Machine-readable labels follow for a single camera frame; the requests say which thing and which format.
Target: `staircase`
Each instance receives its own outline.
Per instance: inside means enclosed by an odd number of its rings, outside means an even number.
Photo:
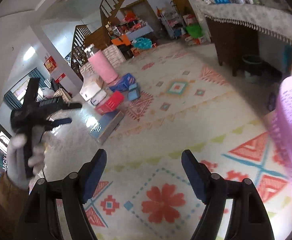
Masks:
[[[125,0],[102,0],[99,9],[101,11],[102,26],[114,21]]]
[[[83,80],[79,69],[87,62],[86,53],[84,52],[84,40],[89,36],[91,31],[87,25],[77,25],[74,31],[73,45],[70,54],[70,67],[75,71],[78,77]]]
[[[83,80],[79,71],[80,67],[88,60],[84,48],[94,44],[98,49],[105,49],[110,44],[110,36],[105,25],[114,22],[116,14],[125,0],[102,0],[99,10],[101,13],[102,26],[91,33],[87,25],[77,25],[74,31],[73,44],[70,54],[70,67]]]
[[[105,49],[110,44],[110,36],[105,25],[108,22],[117,21],[116,14],[125,0],[102,0],[99,10],[101,13],[102,26],[87,36],[84,41],[84,47],[94,44],[96,48]]]

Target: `gloved hand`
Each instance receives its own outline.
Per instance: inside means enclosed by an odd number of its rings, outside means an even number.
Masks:
[[[11,182],[21,189],[28,189],[28,184],[30,179],[26,178],[25,169],[20,169],[18,167],[23,167],[23,163],[17,163],[17,160],[23,160],[23,158],[16,158],[17,149],[22,148],[26,144],[27,138],[24,134],[18,134],[13,137],[7,147],[7,176]],[[33,167],[33,173],[36,175],[41,171],[44,164],[44,152],[45,146],[43,142],[33,147],[33,155],[28,160],[28,166]]]

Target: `wooden cabinet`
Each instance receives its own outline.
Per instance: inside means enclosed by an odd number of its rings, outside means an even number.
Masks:
[[[212,42],[215,43],[218,62],[230,65],[233,76],[244,67],[242,56],[259,55],[258,32],[242,25],[220,23],[206,18]]]

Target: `bottle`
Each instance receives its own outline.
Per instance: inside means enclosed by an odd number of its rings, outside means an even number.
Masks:
[[[95,48],[94,44],[89,45],[84,52],[86,52],[89,63],[106,83],[111,83],[118,77],[104,53]]]
[[[159,10],[158,7],[156,7],[156,8],[157,8],[157,17],[161,18],[162,17],[162,15],[161,15],[162,11]]]

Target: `brown sleeve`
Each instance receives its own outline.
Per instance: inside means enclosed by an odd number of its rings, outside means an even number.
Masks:
[[[0,177],[0,236],[2,239],[13,239],[28,194],[28,190],[16,187],[6,173]]]

